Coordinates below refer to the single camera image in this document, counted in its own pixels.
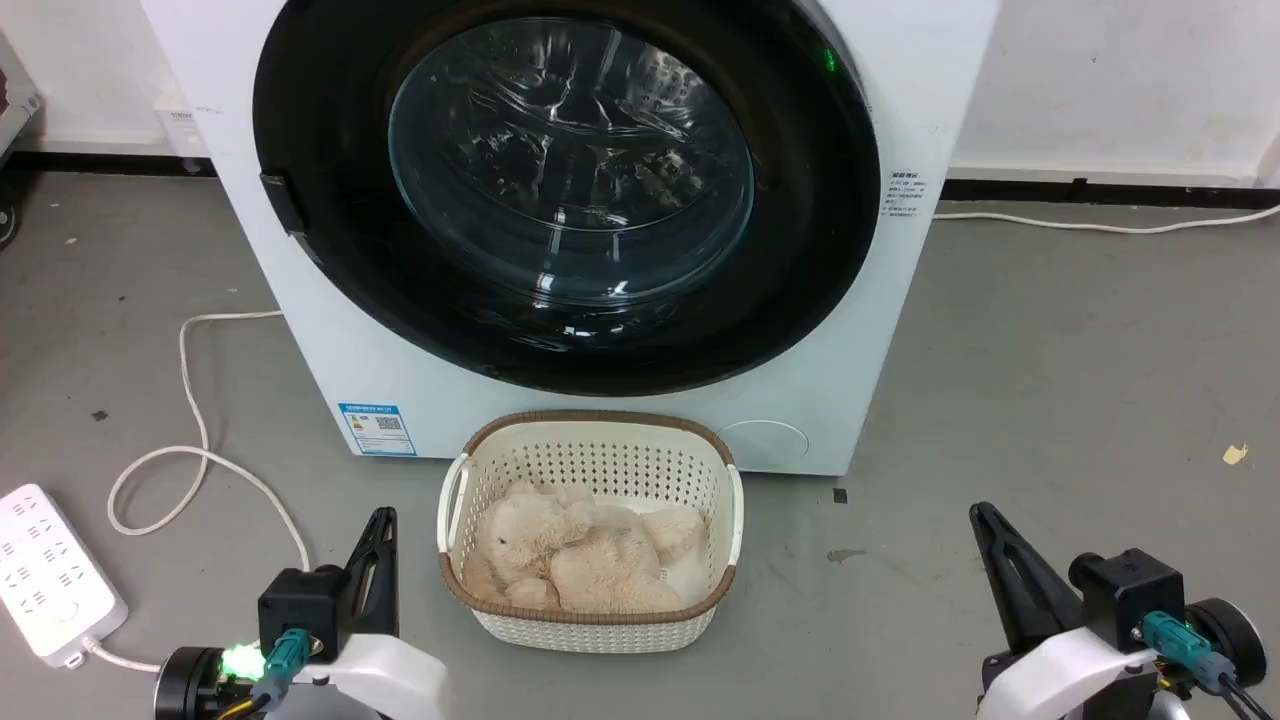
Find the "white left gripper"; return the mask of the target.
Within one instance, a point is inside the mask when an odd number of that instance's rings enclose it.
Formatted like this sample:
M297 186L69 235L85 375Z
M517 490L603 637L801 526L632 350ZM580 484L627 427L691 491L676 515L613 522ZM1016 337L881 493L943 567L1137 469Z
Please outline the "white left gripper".
M390 720L445 720L448 670L401 634L397 511L375 509L346 564L346 639L337 659L296 680L334 687Z

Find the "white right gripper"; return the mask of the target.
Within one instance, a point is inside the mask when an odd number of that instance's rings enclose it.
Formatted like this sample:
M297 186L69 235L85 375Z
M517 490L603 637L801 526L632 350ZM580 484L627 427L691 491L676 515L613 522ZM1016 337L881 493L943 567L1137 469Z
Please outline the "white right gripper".
M1079 594L996 506L974 503L969 519L1009 646L986 660L975 720L1166 720L1142 630L1123 652L1080 628Z

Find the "round black glass washer door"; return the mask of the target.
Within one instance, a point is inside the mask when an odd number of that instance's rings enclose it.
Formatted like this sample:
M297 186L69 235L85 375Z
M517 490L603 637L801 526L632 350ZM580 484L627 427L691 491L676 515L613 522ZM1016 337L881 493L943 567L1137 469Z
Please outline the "round black glass washer door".
M797 0L285 0L253 135L347 299L561 395L777 357L879 211L869 102Z

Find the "blue energy label sticker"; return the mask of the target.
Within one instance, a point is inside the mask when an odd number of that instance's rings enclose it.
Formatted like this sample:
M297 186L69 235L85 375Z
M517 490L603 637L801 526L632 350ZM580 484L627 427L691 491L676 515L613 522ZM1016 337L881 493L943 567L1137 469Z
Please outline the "blue energy label sticker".
M337 409L355 454L371 457L419 455L396 405L338 404Z

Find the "beige plush teddy bear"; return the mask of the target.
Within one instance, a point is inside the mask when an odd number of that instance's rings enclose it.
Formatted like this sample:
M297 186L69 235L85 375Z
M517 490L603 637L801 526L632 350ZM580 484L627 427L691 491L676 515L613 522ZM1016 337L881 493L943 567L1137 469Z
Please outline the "beige plush teddy bear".
M481 512L462 583L518 609L675 612L685 602L660 569L704 536L704 516L689 506L640 514L600 505L582 487L517 480Z

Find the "cream perforated laundry basket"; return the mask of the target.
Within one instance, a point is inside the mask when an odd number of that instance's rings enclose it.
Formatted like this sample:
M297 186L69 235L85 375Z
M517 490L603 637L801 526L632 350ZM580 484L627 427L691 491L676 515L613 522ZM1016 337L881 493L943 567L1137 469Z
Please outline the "cream perforated laundry basket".
M477 557L481 515L516 482L577 489L603 507L691 509L703 533L658 577L685 606L663 612L516 609L463 584ZM645 413L541 411L486 424L451 464L436 514L442 575L497 639L576 653L659 653L695 642L730 591L742 543L742 482L728 447L695 421Z

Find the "round white filter cover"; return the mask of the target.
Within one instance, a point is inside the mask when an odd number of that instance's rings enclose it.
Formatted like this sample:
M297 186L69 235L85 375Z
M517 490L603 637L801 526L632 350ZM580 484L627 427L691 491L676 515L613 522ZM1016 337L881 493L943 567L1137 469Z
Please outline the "round white filter cover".
M809 439L783 421L751 419L731 423L717 432L740 471L799 474Z

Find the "white power strip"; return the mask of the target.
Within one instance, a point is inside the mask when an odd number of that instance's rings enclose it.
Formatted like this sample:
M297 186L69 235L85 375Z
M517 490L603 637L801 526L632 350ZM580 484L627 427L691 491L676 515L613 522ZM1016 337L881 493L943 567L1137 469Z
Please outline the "white power strip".
M0 498L0 600L26 643L50 667L77 669L128 616L100 564L35 483Z

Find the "small text label sticker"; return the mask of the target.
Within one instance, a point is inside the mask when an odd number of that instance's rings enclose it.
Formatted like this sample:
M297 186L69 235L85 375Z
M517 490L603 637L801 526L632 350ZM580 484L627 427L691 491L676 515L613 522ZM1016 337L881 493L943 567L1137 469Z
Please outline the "small text label sticker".
M892 170L884 178L879 201L881 218L914 218L931 191L928 176L916 170Z

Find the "grey metal rack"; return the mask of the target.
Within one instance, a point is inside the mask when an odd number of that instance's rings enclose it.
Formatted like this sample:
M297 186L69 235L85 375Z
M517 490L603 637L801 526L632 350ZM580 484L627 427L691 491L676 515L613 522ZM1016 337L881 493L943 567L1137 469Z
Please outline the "grey metal rack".
M17 196L4 179L15 142L41 108L41 99L15 49L0 32L0 252L17 236Z

